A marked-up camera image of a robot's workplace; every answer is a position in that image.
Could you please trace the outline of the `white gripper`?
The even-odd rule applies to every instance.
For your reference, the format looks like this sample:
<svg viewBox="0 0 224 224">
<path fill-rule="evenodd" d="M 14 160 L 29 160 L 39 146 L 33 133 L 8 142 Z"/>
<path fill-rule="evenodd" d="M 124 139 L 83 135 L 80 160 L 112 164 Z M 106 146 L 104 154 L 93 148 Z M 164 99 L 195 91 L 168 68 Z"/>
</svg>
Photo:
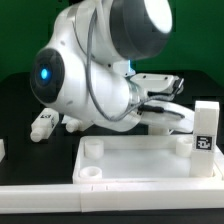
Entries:
<svg viewBox="0 0 224 224">
<path fill-rule="evenodd" d="M 138 108 L 140 122 L 152 127 L 191 133 L 194 126 L 194 112 L 181 105 L 152 100 Z"/>
</svg>

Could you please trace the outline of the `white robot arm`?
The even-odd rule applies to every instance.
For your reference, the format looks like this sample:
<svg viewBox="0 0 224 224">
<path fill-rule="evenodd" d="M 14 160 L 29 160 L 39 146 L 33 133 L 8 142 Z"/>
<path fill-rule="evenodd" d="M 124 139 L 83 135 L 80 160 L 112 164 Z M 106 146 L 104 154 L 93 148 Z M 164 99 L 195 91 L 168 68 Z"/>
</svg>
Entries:
<svg viewBox="0 0 224 224">
<path fill-rule="evenodd" d="M 56 18 L 35 58 L 32 91 L 84 128 L 145 124 L 190 133 L 194 112 L 173 102 L 183 79 L 130 70 L 131 61 L 160 54 L 171 30 L 168 0 L 82 0 Z"/>
</svg>

